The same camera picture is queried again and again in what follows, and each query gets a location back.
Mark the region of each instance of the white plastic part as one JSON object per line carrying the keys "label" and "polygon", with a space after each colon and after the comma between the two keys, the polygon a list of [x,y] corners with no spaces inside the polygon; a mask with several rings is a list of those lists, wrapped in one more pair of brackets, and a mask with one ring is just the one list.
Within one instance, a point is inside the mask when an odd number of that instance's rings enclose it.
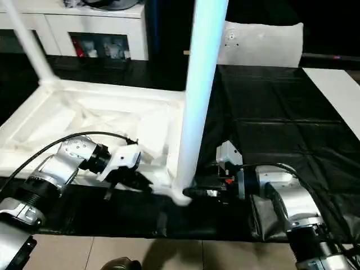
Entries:
{"label": "white plastic part", "polygon": [[20,14],[14,5],[14,0],[2,0],[2,2],[13,23],[17,38],[26,52],[35,72],[39,76],[40,83],[50,83],[57,80],[45,59],[43,52],[38,46],[34,35],[26,28],[24,22],[20,18]]}
{"label": "white plastic part", "polygon": [[225,22],[218,64],[297,68],[303,24],[275,26]]}
{"label": "white plastic part", "polygon": [[223,169],[225,169],[224,164],[226,162],[230,162],[233,165],[241,165],[242,155],[230,141],[226,141],[216,148],[216,162]]}
{"label": "white plastic part", "polygon": [[182,191],[195,175],[227,5],[228,0],[195,3],[178,169],[173,182],[177,204],[190,202]]}
{"label": "white plastic part", "polygon": [[102,182],[109,175],[112,170],[117,170],[119,167],[128,167],[131,169],[136,165],[136,161],[140,155],[140,147],[138,145],[120,146],[111,158],[106,168],[97,176],[97,180]]}

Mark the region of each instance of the black cylinder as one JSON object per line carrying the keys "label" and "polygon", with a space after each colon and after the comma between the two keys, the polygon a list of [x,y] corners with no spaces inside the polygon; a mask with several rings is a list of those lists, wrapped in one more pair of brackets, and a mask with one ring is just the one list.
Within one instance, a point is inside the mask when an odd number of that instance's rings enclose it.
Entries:
{"label": "black cylinder", "polygon": [[335,244],[328,240],[322,224],[296,228],[286,234],[298,262],[339,253]]}
{"label": "black cylinder", "polygon": [[90,170],[92,173],[101,173],[107,166],[111,155],[105,145],[97,145],[88,161],[83,161],[79,168]]}
{"label": "black cylinder", "polygon": [[37,177],[29,177],[16,191],[14,199],[27,203],[43,214],[48,213],[60,197],[58,188]]}

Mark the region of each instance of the tile floor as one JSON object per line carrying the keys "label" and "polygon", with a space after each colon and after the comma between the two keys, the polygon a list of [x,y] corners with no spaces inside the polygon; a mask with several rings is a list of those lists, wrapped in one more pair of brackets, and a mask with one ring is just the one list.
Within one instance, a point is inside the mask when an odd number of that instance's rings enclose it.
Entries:
{"label": "tile floor", "polygon": [[118,257],[144,270],[295,269],[287,244],[35,235],[26,270],[100,270]]}

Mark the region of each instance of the black plastic sheet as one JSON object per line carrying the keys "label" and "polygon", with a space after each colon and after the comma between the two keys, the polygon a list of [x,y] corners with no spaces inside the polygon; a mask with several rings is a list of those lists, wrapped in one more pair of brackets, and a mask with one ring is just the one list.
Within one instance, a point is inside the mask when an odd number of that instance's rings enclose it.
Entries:
{"label": "black plastic sheet", "polygon": [[[0,63],[3,122],[35,90],[37,77],[26,58]],[[93,60],[51,57],[64,79],[181,91],[187,63],[132,61],[118,69]],[[14,80],[14,74],[22,80]],[[360,143],[301,69],[219,66],[211,93],[198,173],[212,173],[216,147],[231,140],[245,163],[272,161],[295,168],[322,196],[340,205],[350,231],[360,233]],[[1,196],[12,194],[15,180]],[[168,237],[243,241],[286,241],[272,204],[256,196],[222,205],[194,200],[188,207],[170,198],[71,185],[47,217],[41,233],[92,236]],[[332,231],[346,240],[327,208]]]}

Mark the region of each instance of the silver metal housing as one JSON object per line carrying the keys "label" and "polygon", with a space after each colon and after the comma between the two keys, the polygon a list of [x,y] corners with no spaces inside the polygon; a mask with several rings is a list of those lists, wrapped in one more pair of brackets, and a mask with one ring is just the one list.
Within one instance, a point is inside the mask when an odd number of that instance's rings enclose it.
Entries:
{"label": "silver metal housing", "polygon": [[351,270],[347,259],[342,254],[326,258],[315,258],[296,263],[298,270]]}
{"label": "silver metal housing", "polygon": [[29,237],[29,233],[0,222],[0,270],[8,267]]}
{"label": "silver metal housing", "polygon": [[55,155],[44,160],[31,176],[52,183],[62,192],[76,177],[80,164],[91,158],[96,146],[85,136],[69,139],[60,145]]}
{"label": "silver metal housing", "polygon": [[272,200],[285,231],[323,223],[321,213],[310,193],[294,175],[282,168],[267,165],[258,166],[255,171],[260,196]]}
{"label": "silver metal housing", "polygon": [[0,214],[9,214],[28,225],[45,222],[45,216],[39,209],[10,197],[0,202]]}

